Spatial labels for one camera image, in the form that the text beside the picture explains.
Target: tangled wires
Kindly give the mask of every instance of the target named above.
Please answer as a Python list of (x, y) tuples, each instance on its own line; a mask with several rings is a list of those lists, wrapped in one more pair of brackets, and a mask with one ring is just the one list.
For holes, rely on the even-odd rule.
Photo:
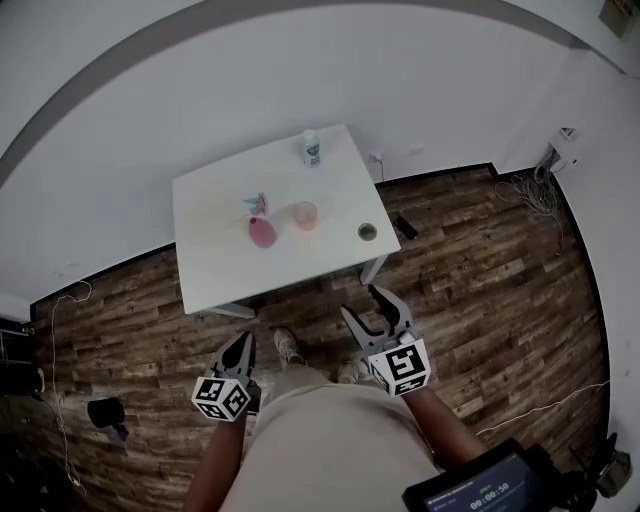
[(513, 176), (511, 183), (498, 182), (494, 188), (496, 196), (507, 203), (513, 203), (515, 200), (505, 199), (498, 192), (500, 185), (511, 187), (518, 194), (518, 197), (535, 213), (555, 219), (560, 229), (560, 251), (556, 253), (557, 256), (560, 256), (564, 251), (564, 232), (558, 218), (560, 199), (552, 182), (553, 175), (564, 168), (563, 164), (559, 169), (556, 169), (559, 161), (560, 155), (550, 147), (533, 171), (527, 171), (520, 176)]

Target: timer display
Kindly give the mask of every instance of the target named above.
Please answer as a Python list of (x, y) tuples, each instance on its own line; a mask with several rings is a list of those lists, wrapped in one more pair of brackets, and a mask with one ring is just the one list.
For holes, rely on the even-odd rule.
[(482, 508), (482, 505), (485, 503), (489, 503), (491, 500), (495, 500), (498, 496), (500, 496), (503, 492), (507, 492), (509, 490), (508, 482), (504, 482), (499, 485), (495, 490), (487, 492), (482, 498), (478, 498), (476, 501), (471, 502), (471, 510), (477, 510)]
[(517, 512), (544, 492), (515, 453), (475, 477), (426, 500), (429, 512)]

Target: black and white marker cube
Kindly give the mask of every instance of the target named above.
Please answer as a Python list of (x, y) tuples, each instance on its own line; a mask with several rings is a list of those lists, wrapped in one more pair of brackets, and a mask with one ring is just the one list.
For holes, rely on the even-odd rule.
[(249, 403), (239, 380), (198, 377), (191, 401), (207, 418), (234, 421)]
[(431, 367), (423, 340), (415, 340), (369, 356), (369, 372), (391, 396), (427, 385)]

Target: white bottle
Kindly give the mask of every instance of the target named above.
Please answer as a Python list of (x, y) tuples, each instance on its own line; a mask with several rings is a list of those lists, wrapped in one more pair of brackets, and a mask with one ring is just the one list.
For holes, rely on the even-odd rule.
[(302, 158), (307, 167), (320, 165), (320, 139), (313, 130), (305, 130), (302, 134)]

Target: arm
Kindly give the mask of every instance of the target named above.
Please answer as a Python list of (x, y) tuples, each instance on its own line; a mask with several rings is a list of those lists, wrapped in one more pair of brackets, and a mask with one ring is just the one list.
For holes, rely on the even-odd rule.
[(424, 437), (447, 467), (458, 467), (482, 455), (487, 449), (458, 417), (429, 388), (402, 398), (409, 406)]
[(240, 470), (246, 423), (246, 411), (233, 423), (218, 423), (187, 491), (184, 512), (220, 509)]

